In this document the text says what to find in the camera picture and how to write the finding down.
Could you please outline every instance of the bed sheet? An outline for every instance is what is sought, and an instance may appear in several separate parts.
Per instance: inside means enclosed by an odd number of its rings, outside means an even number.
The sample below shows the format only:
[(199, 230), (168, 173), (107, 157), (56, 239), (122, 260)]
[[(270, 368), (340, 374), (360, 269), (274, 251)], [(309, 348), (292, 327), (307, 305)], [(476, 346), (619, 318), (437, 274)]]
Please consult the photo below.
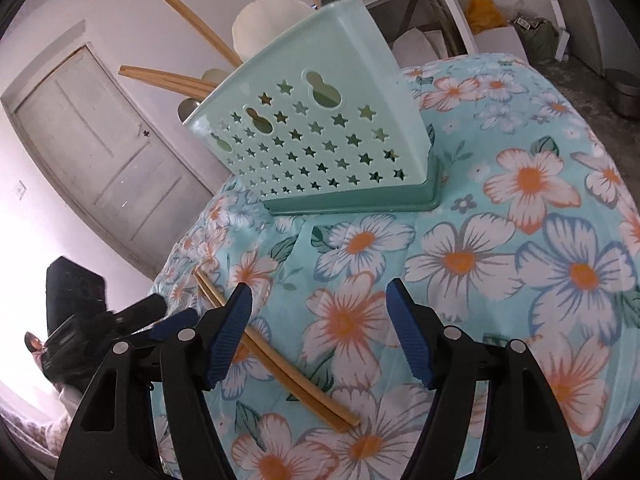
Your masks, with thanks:
[[(475, 340), (529, 343), (569, 425), (584, 476), (640, 401), (640, 218), (603, 145), (519, 59), (482, 54), (406, 70), (446, 167), (431, 212), (273, 218), (232, 177), (174, 247), (154, 292), (170, 312), (210, 308), (200, 266), (226, 296), (254, 294), (252, 326), (362, 416), (329, 430), (244, 348), (207, 395), (238, 478), (397, 480), (432, 395), (412, 377), (385, 309), (401, 277)], [(472, 471), (486, 386), (459, 474)], [(161, 389), (161, 454), (178, 474)]]

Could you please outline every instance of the orange bag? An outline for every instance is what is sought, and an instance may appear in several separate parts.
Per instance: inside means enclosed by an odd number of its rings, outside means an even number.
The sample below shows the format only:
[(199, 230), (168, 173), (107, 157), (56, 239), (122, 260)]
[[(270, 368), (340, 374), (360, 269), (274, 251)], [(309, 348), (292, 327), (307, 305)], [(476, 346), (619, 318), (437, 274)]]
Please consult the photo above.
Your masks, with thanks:
[(504, 16), (495, 6), (494, 0), (469, 0), (465, 16), (473, 34), (507, 25)]

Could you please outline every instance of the chopstick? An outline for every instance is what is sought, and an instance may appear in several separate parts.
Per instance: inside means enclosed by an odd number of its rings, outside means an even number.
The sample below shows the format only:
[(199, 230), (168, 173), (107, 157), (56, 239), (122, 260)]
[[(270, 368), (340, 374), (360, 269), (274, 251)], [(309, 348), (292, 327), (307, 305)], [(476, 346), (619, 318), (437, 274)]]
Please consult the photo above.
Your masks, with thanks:
[(217, 86), (203, 79), (138, 66), (123, 65), (120, 67), (118, 74), (137, 79), (138, 81), (157, 86), (158, 88), (177, 92), (199, 101), (203, 101)]
[[(201, 270), (196, 270), (195, 277), (204, 295), (216, 308), (226, 303), (224, 297), (211, 285)], [(247, 326), (244, 329), (241, 343), (260, 360), (280, 384), (335, 431), (343, 433), (360, 423), (357, 415), (335, 402), (309, 381), (297, 368), (278, 354), (252, 327)]]
[(222, 39), (217, 35), (209, 25), (201, 20), (196, 14), (180, 0), (164, 0), (169, 6), (180, 14), (191, 27), (195, 28), (200, 35), (209, 42), (225, 59), (231, 63), (234, 68), (242, 65), (242, 60)]

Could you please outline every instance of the light green plastic basket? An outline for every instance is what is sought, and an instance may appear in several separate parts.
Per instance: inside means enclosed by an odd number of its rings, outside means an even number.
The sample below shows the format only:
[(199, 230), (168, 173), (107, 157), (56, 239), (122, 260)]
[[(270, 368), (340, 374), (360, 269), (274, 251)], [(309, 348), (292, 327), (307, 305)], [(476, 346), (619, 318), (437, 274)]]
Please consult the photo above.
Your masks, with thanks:
[(440, 201), (439, 161), (362, 0), (297, 23), (184, 124), (274, 214), (430, 210)]

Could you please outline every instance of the concrete floor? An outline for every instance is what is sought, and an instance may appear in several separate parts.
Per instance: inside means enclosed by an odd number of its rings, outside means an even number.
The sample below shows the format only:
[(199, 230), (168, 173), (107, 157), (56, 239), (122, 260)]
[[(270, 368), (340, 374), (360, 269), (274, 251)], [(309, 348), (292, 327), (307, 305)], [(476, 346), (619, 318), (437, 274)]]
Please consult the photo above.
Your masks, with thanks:
[(576, 57), (535, 65), (589, 123), (615, 161), (631, 195), (640, 204), (640, 121), (617, 115), (605, 101), (604, 79)]

